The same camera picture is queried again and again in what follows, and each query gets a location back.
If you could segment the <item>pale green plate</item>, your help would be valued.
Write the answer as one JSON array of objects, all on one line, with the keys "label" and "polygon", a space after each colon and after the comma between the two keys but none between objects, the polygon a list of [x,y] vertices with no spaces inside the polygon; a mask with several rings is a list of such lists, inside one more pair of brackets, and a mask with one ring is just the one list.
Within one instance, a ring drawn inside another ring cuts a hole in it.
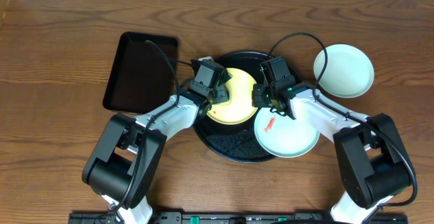
[{"label": "pale green plate", "polygon": [[259,110],[254,120],[254,133],[260,146],[277,157],[299,157],[308,153],[320,133],[302,121]]},{"label": "pale green plate", "polygon": [[319,85],[329,94],[355,98],[366,93],[374,83],[374,66],[361,50],[347,44],[326,48],[328,63]]}]

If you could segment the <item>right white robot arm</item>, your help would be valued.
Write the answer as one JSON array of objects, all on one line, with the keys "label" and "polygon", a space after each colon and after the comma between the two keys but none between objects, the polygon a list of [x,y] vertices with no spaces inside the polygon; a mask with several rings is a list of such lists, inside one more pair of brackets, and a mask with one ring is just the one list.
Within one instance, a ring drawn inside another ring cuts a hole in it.
[{"label": "right white robot arm", "polygon": [[312,126],[335,147],[345,192],[330,210],[338,223],[368,223],[391,199],[408,187],[417,194],[414,167],[394,121],[381,113],[368,116],[324,96],[316,86],[291,77],[257,83],[252,104]]}]

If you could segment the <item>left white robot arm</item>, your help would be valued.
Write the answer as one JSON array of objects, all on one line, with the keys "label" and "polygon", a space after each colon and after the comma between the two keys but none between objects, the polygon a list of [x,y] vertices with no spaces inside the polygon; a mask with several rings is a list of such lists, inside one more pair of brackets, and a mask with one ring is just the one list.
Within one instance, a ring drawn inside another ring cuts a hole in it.
[{"label": "left white robot arm", "polygon": [[165,143],[205,117],[213,104],[229,99],[226,68],[205,57],[187,89],[151,112],[135,117],[117,113],[109,119],[83,172],[82,181],[101,195],[109,210],[95,223],[149,223],[153,209],[146,199]]}]

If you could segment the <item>yellow plate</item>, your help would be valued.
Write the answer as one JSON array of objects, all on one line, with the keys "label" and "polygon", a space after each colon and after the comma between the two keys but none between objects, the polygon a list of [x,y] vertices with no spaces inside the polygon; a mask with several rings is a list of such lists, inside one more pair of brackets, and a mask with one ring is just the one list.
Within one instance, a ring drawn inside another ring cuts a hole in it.
[{"label": "yellow plate", "polygon": [[246,71],[227,68],[231,78],[225,83],[229,92],[227,102],[212,105],[207,116],[225,125],[235,125],[246,122],[257,111],[252,106],[252,90],[256,80]]}]

